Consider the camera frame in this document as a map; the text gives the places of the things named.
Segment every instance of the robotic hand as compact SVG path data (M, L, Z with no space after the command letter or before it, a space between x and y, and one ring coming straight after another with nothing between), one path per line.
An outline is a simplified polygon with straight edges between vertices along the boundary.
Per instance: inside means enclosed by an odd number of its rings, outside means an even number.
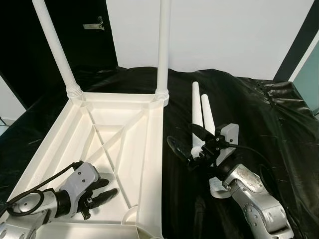
M59 191L55 192L52 188L38 190L71 167L75 171ZM61 216L71 218L78 212L82 213L84 220L89 219L90 209L100 206L117 194L118 190L114 188L92 198L93 190L108 184L109 181L101 179L90 163L72 163L52 178L7 202L0 217L5 211L8 211L9 217L0 224L0 239L34 239L36 230L41 225Z
M222 186L241 207L255 239L292 239L294 233L283 206L269 194L260 177L242 164L235 167L228 164L227 157L235 148L246 148L237 145L238 128L237 124L223 125L213 135L193 124L193 133L205 141L202 151L195 158L187 146L177 139L169 136L167 142L190 170L207 167L209 177L217 177L222 181Z

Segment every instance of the wrinkled black plastic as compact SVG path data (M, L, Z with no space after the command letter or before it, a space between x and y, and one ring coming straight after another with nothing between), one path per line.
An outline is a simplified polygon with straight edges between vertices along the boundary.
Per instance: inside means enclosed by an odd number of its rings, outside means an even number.
M77 70L84 91L152 94L155 68ZM239 124L239 143L271 162L296 238L319 238L319 123L290 82L273 84L217 70L169 71L164 109L162 230L168 239L253 238L232 199L214 199L206 178L189 172L167 144L169 135L191 144L191 83L208 94L215 125ZM0 203L4 203L67 101L63 86L33 105L0 137ZM258 173L258 156L237 149L234 162Z

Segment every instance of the black door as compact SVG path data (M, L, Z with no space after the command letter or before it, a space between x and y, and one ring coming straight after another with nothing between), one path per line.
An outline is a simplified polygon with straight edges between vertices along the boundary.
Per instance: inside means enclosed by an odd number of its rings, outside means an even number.
M117 66L105 0L46 0L72 71ZM103 21L103 28L83 24ZM0 74L26 108L62 78L31 0L0 1Z

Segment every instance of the metal bracket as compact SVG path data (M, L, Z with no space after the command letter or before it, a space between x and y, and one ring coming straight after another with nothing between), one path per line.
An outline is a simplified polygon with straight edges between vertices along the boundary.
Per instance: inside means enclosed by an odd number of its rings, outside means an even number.
M226 127L224 127L220 135L225 137L225 141L232 144L238 144L238 133L239 133L239 125L230 123ZM220 155L216 159L217 166L224 161L230 154L234 152L235 148L229 147L220 150Z
M103 25L102 16L99 16L97 19L97 23L93 24L83 24L85 30L105 30Z

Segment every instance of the white cylindrical leg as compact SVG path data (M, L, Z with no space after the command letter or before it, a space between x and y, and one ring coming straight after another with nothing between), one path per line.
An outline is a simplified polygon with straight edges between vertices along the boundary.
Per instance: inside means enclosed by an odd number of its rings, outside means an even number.
M168 52L169 52L169 26L170 26L170 6L171 0L160 1L159 17L159 66L158 66L158 84L155 91L155 98L164 101L167 106L169 94L167 89L168 74Z
M215 123L207 95L201 96L205 129L215 135ZM210 193L215 198L229 198L230 193L222 186L222 182L213 177L209 179Z
M207 95L201 96L205 129L215 135L215 124Z
M203 126L203 117L201 113L200 95L199 95L199 85L198 82L193 82L193 99L192 99L192 122L199 126ZM193 133L193 148L191 150L191 155L193 157L198 157L199 153L202 151L201 147L205 142L201 141Z
M66 86L68 97L77 97L82 94L79 85L76 83L70 65L65 57L58 35L54 29L50 14L44 0L32 0L36 14L40 20L46 40L49 43L55 62L60 70Z

